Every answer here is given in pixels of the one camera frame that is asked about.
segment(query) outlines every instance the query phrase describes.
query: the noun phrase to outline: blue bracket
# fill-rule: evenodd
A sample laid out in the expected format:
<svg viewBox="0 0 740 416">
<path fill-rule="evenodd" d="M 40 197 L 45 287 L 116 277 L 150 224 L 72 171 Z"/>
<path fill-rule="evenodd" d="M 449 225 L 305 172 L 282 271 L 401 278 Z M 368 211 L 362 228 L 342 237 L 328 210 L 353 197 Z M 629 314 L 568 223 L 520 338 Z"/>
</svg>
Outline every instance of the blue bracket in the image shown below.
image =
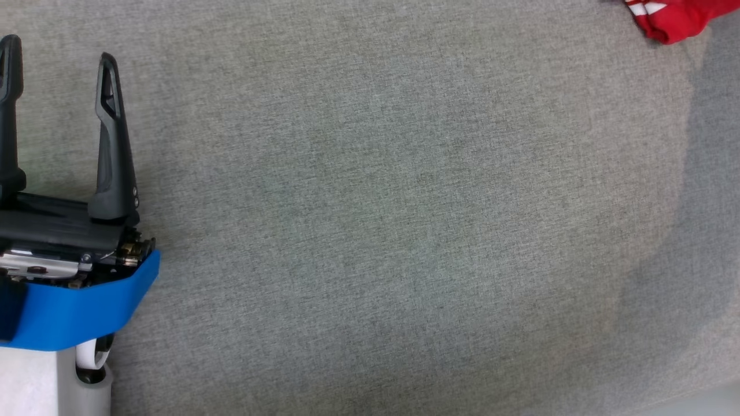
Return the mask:
<svg viewBox="0 0 740 416">
<path fill-rule="evenodd" d="M 0 346 L 61 351 L 126 325 L 159 274 L 154 251 L 129 278 L 84 289 L 26 284 L 26 303 L 16 336 Z"/>
</svg>

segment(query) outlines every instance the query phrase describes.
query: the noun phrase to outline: red cloth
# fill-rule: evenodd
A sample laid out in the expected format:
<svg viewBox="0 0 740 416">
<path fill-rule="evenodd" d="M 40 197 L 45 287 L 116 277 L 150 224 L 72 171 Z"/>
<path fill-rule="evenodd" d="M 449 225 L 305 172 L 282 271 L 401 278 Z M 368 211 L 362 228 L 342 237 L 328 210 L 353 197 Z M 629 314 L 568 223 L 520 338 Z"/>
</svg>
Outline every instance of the red cloth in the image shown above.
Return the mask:
<svg viewBox="0 0 740 416">
<path fill-rule="evenodd" d="M 673 44 L 698 35 L 709 20 L 740 9 L 740 0 L 627 0 L 648 38 Z"/>
</svg>

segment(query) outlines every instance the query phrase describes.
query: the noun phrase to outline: gray fabric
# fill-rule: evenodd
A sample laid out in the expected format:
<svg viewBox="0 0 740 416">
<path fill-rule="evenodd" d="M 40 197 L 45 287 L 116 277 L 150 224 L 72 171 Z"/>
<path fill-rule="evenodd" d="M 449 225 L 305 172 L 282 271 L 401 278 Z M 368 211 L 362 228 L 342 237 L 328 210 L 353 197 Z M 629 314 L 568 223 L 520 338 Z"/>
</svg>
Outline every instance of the gray fabric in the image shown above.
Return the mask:
<svg viewBox="0 0 740 416">
<path fill-rule="evenodd" d="M 740 15 L 619 1 L 8 1 L 29 189 L 121 66 L 158 282 L 114 414 L 629 414 L 740 375 Z M 53 150 L 46 150 L 47 145 Z"/>
</svg>

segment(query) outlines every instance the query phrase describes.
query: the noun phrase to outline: white stripe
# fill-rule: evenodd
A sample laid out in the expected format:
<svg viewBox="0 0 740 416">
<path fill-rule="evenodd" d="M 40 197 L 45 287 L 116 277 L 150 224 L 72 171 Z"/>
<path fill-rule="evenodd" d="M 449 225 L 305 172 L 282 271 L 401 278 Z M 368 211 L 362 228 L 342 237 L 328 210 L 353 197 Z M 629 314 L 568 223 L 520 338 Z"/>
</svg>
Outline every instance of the white stripe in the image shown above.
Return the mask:
<svg viewBox="0 0 740 416">
<path fill-rule="evenodd" d="M 667 4 L 664 3 L 656 3 L 654 1 L 650 1 L 648 3 L 645 3 L 645 10 L 647 11 L 647 14 L 651 15 L 657 11 L 660 11 L 663 9 L 663 7 L 666 7 Z"/>
<path fill-rule="evenodd" d="M 632 4 L 630 6 L 630 10 L 632 10 L 632 14 L 635 16 L 645 16 L 648 14 L 648 11 L 645 9 L 645 5 L 643 3 L 637 3 Z"/>
</svg>

